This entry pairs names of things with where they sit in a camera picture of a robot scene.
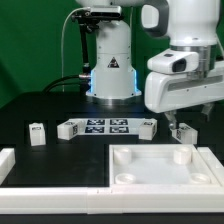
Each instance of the small white cube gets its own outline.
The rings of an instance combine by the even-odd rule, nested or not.
[[[157,132],[157,120],[145,120],[139,127],[139,139],[152,140]]]
[[[15,150],[13,148],[2,149],[0,152],[0,185],[3,183],[15,163]]]
[[[42,123],[33,123],[29,125],[30,142],[32,146],[46,145],[44,125]]]
[[[84,129],[84,122],[82,120],[68,120],[57,127],[58,138],[70,140],[78,135]]]
[[[197,144],[198,131],[185,123],[180,123],[179,128],[172,130],[172,136],[182,144]]]

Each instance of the cable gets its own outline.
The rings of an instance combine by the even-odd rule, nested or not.
[[[58,86],[71,86],[71,85],[79,85],[79,83],[59,83],[59,84],[54,84],[50,88],[46,89],[45,93],[50,92],[53,88],[58,87]]]
[[[216,36],[217,36],[217,41],[218,41],[219,49],[220,49],[220,51],[221,51],[222,57],[224,58],[224,49],[223,49],[223,47],[222,47],[221,41],[220,41],[220,39],[219,39],[219,36],[218,36],[218,35],[216,35]]]
[[[134,10],[134,7],[132,6],[131,7],[131,12],[130,12],[130,28],[131,28],[131,31],[132,31],[132,28],[133,28],[133,11]]]
[[[49,88],[51,88],[51,86],[53,86],[53,85],[55,85],[55,84],[57,84],[57,83],[59,83],[59,82],[63,82],[63,81],[65,81],[65,80],[69,80],[69,79],[78,79],[78,78],[79,78],[78,75],[71,75],[71,76],[66,76],[66,77],[57,79],[57,80],[51,82],[48,86],[46,86],[46,87],[43,89],[43,92],[47,92],[47,90],[48,90]]]
[[[64,25],[63,25],[63,29],[62,29],[62,35],[61,35],[61,77],[64,78],[64,39],[65,39],[65,28],[67,26],[67,22],[70,19],[70,17],[72,16],[73,13],[79,12],[79,11],[83,11],[83,10],[89,10],[90,7],[84,7],[84,8],[79,8],[79,9],[75,9],[73,10],[71,13],[69,13],[69,15],[67,16],[67,18],[65,19]]]

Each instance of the white rectangular piece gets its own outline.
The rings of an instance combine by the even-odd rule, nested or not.
[[[29,125],[31,146],[46,145],[44,125],[33,123]]]
[[[180,123],[179,128],[172,130],[172,136],[182,144],[197,144],[198,131],[185,123]]]
[[[68,120],[58,125],[57,132],[59,139],[70,140],[74,138],[79,132],[78,121],[72,122]]]
[[[0,152],[0,185],[15,165],[14,149],[2,149]]]
[[[82,121],[84,128],[79,135],[138,135],[139,127],[145,119],[137,118],[89,118],[69,119]]]
[[[157,132],[157,120],[145,120],[139,127],[139,139],[152,140]]]
[[[208,148],[110,145],[109,163],[104,188],[0,188],[0,214],[224,212],[224,167]]]

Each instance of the white block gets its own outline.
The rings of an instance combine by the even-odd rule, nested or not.
[[[33,123],[29,125],[30,142],[32,146],[46,145],[44,125],[42,123]]]
[[[0,185],[15,165],[14,149],[3,149],[0,152]]]
[[[157,132],[157,120],[145,120],[139,127],[139,139],[152,140]]]
[[[115,177],[116,184],[134,184],[136,177],[129,173],[120,173]]]
[[[185,123],[180,123],[179,129],[172,130],[172,136],[182,144],[197,144],[198,131]]]
[[[190,184],[210,184],[211,179],[208,175],[205,175],[203,173],[192,173],[189,180]]]
[[[57,127],[58,138],[70,140],[79,133],[83,132],[85,122],[83,120],[68,120]]]

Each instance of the black cable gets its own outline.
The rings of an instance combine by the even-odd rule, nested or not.
[[[58,86],[69,86],[69,85],[79,85],[79,83],[59,83],[59,84],[54,84],[51,87],[49,87],[48,89],[46,89],[44,92],[48,93],[55,87],[58,87]]]
[[[65,81],[65,80],[69,80],[69,79],[78,79],[78,78],[79,78],[78,75],[70,75],[70,76],[66,76],[66,77],[57,79],[57,80],[53,81],[52,83],[50,83],[48,86],[46,86],[46,87],[43,89],[43,92],[47,92],[46,90],[48,90],[49,88],[51,88],[51,86],[53,86],[54,84],[57,84],[57,83],[59,83],[59,82],[63,82],[63,81]]]

